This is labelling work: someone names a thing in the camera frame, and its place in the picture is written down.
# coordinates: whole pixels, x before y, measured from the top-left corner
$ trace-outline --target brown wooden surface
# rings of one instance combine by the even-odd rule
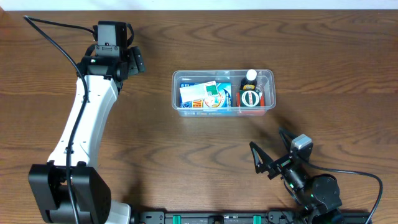
[[[147,72],[125,82],[107,120],[99,173],[113,199],[176,210],[294,208],[279,179],[256,175],[249,142],[282,156],[277,127],[305,133],[312,161],[377,174],[375,223],[398,223],[396,11],[5,12],[0,21],[0,223],[42,223],[27,181],[58,142],[76,76],[22,15],[91,27],[126,21]],[[80,61],[92,37],[40,25]],[[176,70],[268,68],[277,106],[253,118],[181,118]],[[378,184],[335,174],[343,210],[370,210]]]

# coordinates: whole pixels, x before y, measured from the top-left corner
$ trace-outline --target wooden table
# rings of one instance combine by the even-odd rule
[[[65,57],[22,15],[85,27],[133,25],[147,72],[125,82],[107,120],[99,173],[113,199],[169,211],[294,208],[279,179],[256,175],[249,142],[284,154],[278,126],[315,143],[312,162],[384,182],[375,223],[397,223],[396,11],[4,12],[0,21],[0,223],[42,223],[27,175],[57,144],[75,96]],[[40,25],[80,61],[92,37]],[[252,118],[181,118],[176,70],[268,68],[277,106]],[[322,172],[309,169],[311,174]],[[338,178],[343,210],[369,211],[374,179]]]

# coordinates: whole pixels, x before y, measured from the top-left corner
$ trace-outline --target white background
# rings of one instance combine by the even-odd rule
[[[22,10],[398,9],[398,0],[0,0]]]

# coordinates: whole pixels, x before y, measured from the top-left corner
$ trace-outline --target wood grain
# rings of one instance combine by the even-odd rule
[[[248,148],[282,156],[283,125],[313,138],[315,164],[377,174],[384,195],[373,220],[398,222],[396,11],[103,11],[0,20],[0,223],[42,223],[27,174],[55,147],[75,93],[72,66],[24,14],[133,25],[147,72],[125,82],[105,127],[99,172],[113,199],[170,211],[294,208],[281,181],[255,174]],[[82,30],[40,26],[76,61],[92,43]],[[253,118],[172,109],[174,71],[224,68],[271,69],[277,106]],[[371,209],[375,180],[336,177],[343,210]]]

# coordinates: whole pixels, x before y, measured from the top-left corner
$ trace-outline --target white bottle cap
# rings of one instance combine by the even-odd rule
[[[250,70],[247,72],[247,74],[246,74],[246,78],[247,78],[249,81],[255,80],[256,77],[257,77],[257,72],[256,72],[254,69],[250,69]]]

